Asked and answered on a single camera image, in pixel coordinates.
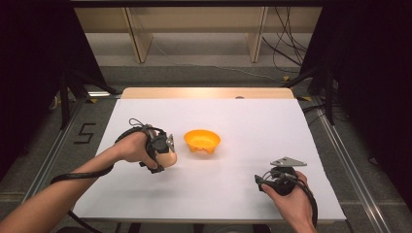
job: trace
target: hand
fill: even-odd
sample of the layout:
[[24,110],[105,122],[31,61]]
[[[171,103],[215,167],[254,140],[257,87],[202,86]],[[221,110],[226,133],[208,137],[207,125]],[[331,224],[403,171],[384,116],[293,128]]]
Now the hand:
[[149,168],[156,169],[157,163],[146,152],[148,136],[143,132],[132,133],[112,146],[116,150],[119,160],[127,162],[144,162]]
[[[307,183],[307,178],[296,171],[297,177]],[[287,221],[295,232],[316,232],[312,223],[312,206],[304,191],[295,186],[293,191],[286,195],[279,195],[273,188],[262,184],[264,192],[273,200],[282,218]]]

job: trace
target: gray floor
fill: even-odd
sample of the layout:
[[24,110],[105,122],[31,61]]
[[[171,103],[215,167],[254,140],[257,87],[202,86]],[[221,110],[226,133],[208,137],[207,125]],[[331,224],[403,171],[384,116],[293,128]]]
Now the gray floor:
[[[89,34],[96,59],[107,83],[117,89],[128,86],[280,86],[284,76],[295,73],[279,71],[273,65],[270,47],[262,44],[258,63],[251,63],[248,49],[241,34],[159,34],[144,64],[137,64],[128,35]],[[265,35],[276,44],[275,35]],[[296,35],[301,44],[307,44],[310,35]],[[293,51],[281,46],[287,54]],[[283,69],[298,71],[298,66],[282,56],[275,56],[276,64]],[[310,80],[293,88],[296,96],[308,96],[306,87]],[[65,143],[58,152],[52,169],[43,185],[51,177],[70,171],[94,156],[105,125],[109,120],[116,99],[100,98],[95,103],[84,103],[79,109]],[[314,101],[299,101],[302,108],[314,105]],[[382,213],[383,220],[392,232],[412,232],[412,214],[399,197],[387,176],[367,158],[369,150],[363,143],[350,118],[339,108],[334,108],[334,130],[337,131],[346,151],[356,165],[364,185]],[[319,225],[320,232],[375,232],[361,198],[356,193],[345,167],[326,131],[322,113],[314,110],[306,115],[325,172],[336,193],[348,222]],[[61,133],[59,107],[50,112],[39,127],[37,136],[27,145],[27,154],[20,157],[0,183],[0,218],[15,208],[33,183],[43,161]],[[92,122],[89,130],[93,137],[89,144],[75,144],[85,138],[79,136],[84,123]],[[58,226],[76,225],[68,217]],[[115,232],[115,223],[93,222],[104,232]],[[127,232],[123,224],[119,232]],[[279,224],[273,232],[291,232],[286,224]]]

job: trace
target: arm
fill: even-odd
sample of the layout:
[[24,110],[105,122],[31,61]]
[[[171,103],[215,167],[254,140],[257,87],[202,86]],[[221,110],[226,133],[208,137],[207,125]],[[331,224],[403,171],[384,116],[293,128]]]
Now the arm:
[[[299,179],[307,183],[307,178],[300,172],[296,171]],[[270,186],[263,184],[261,186],[264,192],[273,200],[279,209],[282,218],[287,221],[296,233],[300,232],[317,232],[312,223],[312,207],[303,190],[296,186],[287,196],[279,195]]]
[[[73,173],[100,171],[121,160],[143,161],[154,169],[157,164],[146,153],[146,140],[144,133],[133,133],[93,157]],[[0,222],[0,233],[50,232],[96,180],[71,180],[48,186],[6,216]]]

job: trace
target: forearm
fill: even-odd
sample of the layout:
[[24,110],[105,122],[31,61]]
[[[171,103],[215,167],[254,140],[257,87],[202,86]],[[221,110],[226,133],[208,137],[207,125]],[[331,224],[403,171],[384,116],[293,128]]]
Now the forearm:
[[308,223],[298,223],[292,224],[292,228],[296,233],[316,233],[318,232],[315,226],[308,222]]
[[[73,173],[100,171],[119,160],[116,150],[110,148]],[[48,186],[0,222],[0,232],[50,232],[96,180],[70,180]]]

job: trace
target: left hand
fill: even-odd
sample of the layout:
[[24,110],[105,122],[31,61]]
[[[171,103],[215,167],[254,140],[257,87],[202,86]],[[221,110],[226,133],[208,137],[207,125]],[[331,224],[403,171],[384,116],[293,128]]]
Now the left hand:
[[120,160],[127,162],[144,162],[149,168],[156,169],[157,163],[146,152],[148,137],[143,132],[132,133],[112,146]]

